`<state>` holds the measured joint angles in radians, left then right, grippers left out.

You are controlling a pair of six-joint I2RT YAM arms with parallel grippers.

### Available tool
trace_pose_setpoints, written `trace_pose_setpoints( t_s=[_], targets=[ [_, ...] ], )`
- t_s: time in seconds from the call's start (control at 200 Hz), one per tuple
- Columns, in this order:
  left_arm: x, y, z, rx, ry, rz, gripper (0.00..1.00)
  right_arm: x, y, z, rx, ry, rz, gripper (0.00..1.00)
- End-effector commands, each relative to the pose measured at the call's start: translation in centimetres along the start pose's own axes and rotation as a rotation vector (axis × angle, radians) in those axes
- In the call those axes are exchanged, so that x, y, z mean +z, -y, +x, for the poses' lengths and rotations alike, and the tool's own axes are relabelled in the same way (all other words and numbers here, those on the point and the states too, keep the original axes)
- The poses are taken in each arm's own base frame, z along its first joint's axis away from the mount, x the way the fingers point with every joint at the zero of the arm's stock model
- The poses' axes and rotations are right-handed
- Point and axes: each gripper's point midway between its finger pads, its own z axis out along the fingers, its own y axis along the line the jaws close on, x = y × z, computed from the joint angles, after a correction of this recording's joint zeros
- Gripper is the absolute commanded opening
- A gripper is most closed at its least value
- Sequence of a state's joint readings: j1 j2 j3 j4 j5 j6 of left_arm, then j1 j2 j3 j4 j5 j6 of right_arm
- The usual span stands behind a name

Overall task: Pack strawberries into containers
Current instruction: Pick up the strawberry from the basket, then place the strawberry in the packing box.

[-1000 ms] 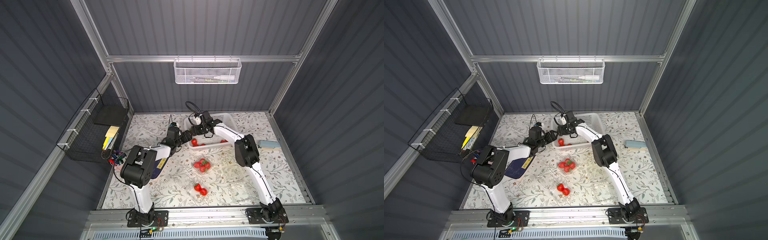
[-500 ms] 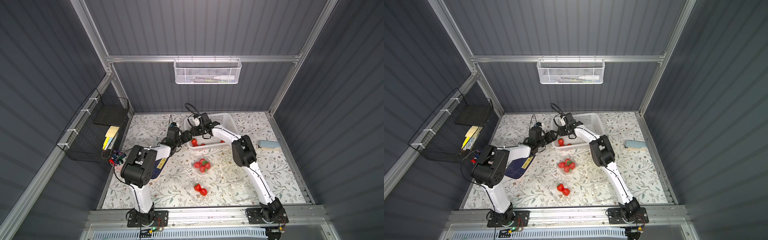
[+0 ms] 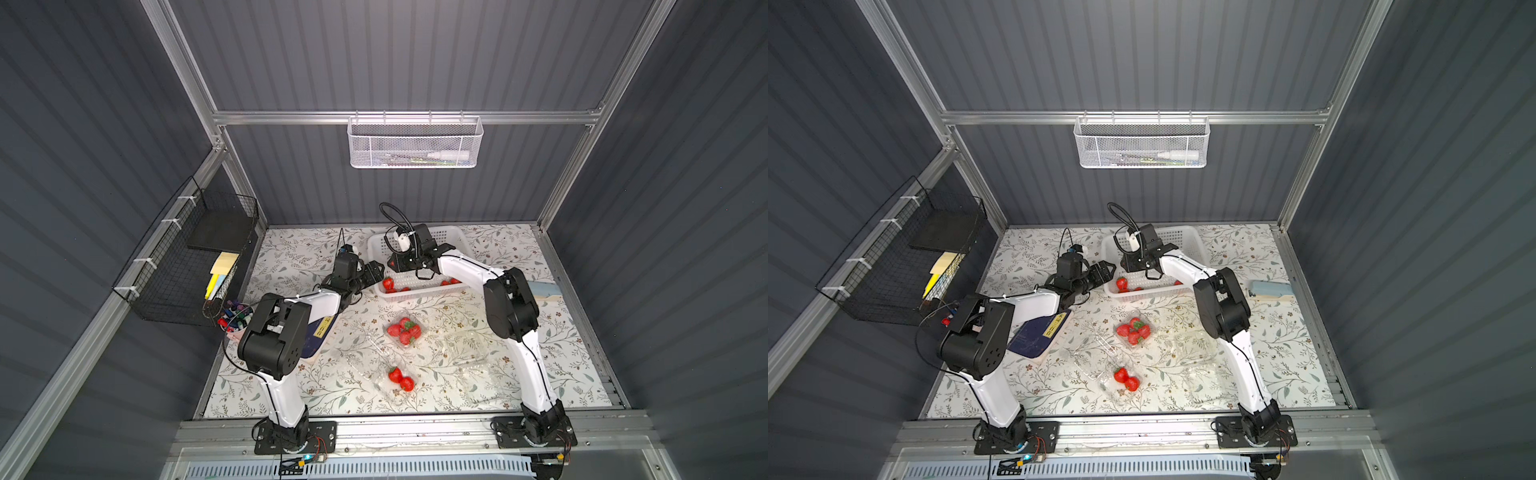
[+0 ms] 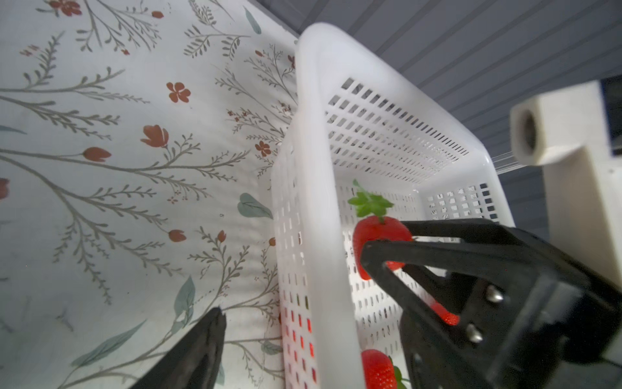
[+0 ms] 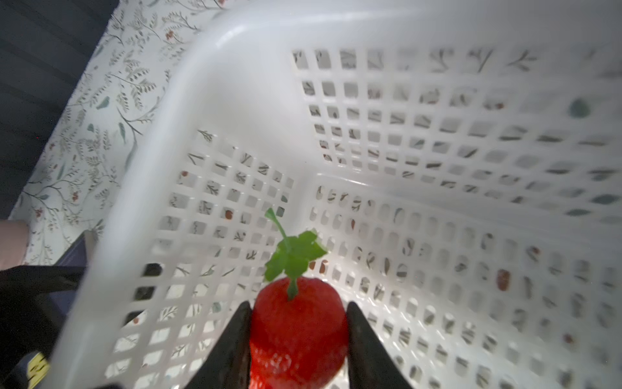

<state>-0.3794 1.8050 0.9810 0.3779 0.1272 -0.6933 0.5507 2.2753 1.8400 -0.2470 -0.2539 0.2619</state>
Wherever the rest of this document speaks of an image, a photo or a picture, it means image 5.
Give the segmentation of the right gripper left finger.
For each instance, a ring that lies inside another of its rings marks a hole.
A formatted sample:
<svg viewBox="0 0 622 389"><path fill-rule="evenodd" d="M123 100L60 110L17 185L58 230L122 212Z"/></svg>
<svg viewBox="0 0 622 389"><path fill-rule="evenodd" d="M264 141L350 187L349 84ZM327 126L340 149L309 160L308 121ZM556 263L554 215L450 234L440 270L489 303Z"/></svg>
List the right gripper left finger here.
<svg viewBox="0 0 622 389"><path fill-rule="evenodd" d="M249 387L251 317L251 304L244 301L186 389Z"/></svg>

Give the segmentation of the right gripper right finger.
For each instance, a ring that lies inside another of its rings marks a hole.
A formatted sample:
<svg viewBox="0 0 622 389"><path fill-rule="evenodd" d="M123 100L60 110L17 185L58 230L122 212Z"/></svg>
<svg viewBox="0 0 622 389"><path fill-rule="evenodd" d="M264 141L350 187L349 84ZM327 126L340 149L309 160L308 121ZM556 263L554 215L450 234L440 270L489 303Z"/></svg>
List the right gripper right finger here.
<svg viewBox="0 0 622 389"><path fill-rule="evenodd" d="M351 389L412 389L359 306L348 303L348 381Z"/></svg>

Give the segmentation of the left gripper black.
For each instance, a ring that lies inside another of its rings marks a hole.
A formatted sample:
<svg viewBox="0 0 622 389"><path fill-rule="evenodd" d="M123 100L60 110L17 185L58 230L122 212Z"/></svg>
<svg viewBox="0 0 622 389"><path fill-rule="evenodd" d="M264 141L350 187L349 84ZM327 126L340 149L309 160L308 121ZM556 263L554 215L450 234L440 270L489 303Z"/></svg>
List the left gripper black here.
<svg viewBox="0 0 622 389"><path fill-rule="evenodd" d="M50 358L63 324L39 296L79 289L85 267L18 266L1 271L1 378L32 350Z"/></svg>

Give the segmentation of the white plastic perforated basket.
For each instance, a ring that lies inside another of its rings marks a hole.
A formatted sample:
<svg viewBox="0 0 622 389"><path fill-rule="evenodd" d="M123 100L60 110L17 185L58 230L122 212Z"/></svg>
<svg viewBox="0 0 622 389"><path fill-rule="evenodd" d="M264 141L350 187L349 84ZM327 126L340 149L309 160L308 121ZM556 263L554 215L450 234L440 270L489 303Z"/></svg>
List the white plastic perforated basket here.
<svg viewBox="0 0 622 389"><path fill-rule="evenodd" d="M175 68L48 388L181 388L282 233L416 388L621 385L621 4L260 1Z"/></svg>

